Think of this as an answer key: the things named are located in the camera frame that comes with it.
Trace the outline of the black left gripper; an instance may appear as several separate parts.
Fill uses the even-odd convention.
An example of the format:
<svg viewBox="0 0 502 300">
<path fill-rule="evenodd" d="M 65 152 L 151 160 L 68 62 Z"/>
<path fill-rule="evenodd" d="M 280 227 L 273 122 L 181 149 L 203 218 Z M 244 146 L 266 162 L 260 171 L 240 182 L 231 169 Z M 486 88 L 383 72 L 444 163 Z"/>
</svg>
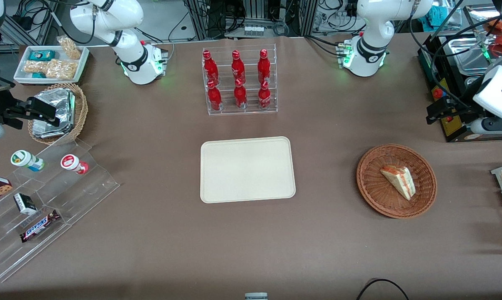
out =
<svg viewBox="0 0 502 300">
<path fill-rule="evenodd" d="M 473 122 L 485 117 L 485 110 L 473 100 L 462 100 L 459 103 L 453 99 L 438 99 L 427 107 L 427 125 L 432 125 L 442 118 L 442 125 L 447 125 L 455 118 L 461 118 L 462 123 Z"/>
</svg>

